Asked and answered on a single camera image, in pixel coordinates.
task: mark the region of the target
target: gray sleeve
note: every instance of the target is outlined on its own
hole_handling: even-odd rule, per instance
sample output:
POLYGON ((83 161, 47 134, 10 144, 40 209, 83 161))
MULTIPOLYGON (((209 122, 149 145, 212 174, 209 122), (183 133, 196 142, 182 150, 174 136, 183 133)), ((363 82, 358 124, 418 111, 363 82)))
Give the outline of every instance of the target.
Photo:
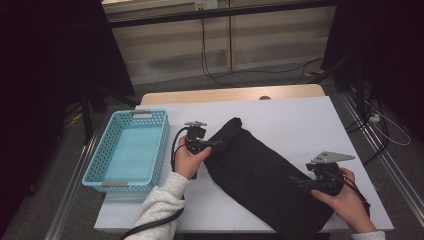
POLYGON ((386 234, 382 231, 352 234, 353 240, 385 240, 386 234))
MULTIPOLYGON (((179 209, 184 207, 184 200, 181 198, 189 184, 190 181, 187 178, 171 172, 165 184, 162 187, 153 188, 143 202, 137 213, 137 220, 134 226, 140 226, 174 215, 179 209)), ((173 239, 177 227, 176 221, 139 232, 127 237, 126 240, 173 239)))

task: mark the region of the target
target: white tabletop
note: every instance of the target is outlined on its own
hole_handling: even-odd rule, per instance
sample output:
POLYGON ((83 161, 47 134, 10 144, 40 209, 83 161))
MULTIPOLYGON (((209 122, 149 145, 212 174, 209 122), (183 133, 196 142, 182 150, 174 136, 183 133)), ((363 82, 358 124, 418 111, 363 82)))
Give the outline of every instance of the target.
MULTIPOLYGON (((170 133, 159 181, 161 186, 171 169, 171 145, 185 122, 201 121, 208 125, 205 139, 213 136, 228 120, 239 117, 243 128, 286 158, 302 172, 314 178, 305 164, 322 151, 354 155, 340 162, 355 172, 357 185, 371 204, 371 220, 379 230, 393 225, 364 169, 343 125, 328 97, 293 98, 262 101, 143 105, 137 109, 168 111, 170 133)), ((99 212, 95 229, 108 232, 133 227, 135 215, 147 194, 108 193, 99 212)), ((202 164, 197 180, 185 193, 186 207, 178 219, 177 232, 274 232, 266 223, 235 202, 217 186, 202 164)), ((322 232, 347 230, 335 214, 322 232)))

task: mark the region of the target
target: blue plastic basket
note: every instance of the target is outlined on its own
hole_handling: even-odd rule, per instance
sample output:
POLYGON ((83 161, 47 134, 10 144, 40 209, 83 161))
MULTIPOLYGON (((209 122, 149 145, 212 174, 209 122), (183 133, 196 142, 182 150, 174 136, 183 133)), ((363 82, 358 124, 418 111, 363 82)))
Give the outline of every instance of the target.
POLYGON ((169 122, 166 110, 115 112, 83 185, 100 192, 149 192, 158 184, 169 122))

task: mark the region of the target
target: hand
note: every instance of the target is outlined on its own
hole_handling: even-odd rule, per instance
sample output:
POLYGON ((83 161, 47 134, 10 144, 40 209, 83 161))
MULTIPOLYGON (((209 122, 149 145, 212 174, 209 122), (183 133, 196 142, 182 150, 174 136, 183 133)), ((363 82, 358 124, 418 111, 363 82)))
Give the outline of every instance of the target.
MULTIPOLYGON (((352 171, 346 168, 340 168, 340 170, 345 174, 346 178, 355 182, 355 174, 352 171)), ((354 233, 377 231, 368 217, 358 194, 350 187, 344 185, 337 196, 330 196, 318 190, 312 190, 311 193, 316 199, 333 208, 334 212, 347 223, 354 233)))
MULTIPOLYGON (((178 146, 185 144, 187 136, 180 138, 178 146)), ((185 146, 179 147, 175 153, 175 172, 190 180, 199 170, 200 163, 212 152, 211 147, 205 148, 202 152, 194 155, 185 146)))

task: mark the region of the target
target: black cloth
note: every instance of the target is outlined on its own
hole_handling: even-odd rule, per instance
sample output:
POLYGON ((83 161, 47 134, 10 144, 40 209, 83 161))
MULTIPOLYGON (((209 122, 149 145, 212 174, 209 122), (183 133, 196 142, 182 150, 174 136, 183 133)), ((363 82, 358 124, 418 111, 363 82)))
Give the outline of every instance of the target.
POLYGON ((312 239, 333 210, 288 178, 308 176, 241 126, 233 118, 210 139, 227 143, 204 161, 212 179, 284 239, 312 239))

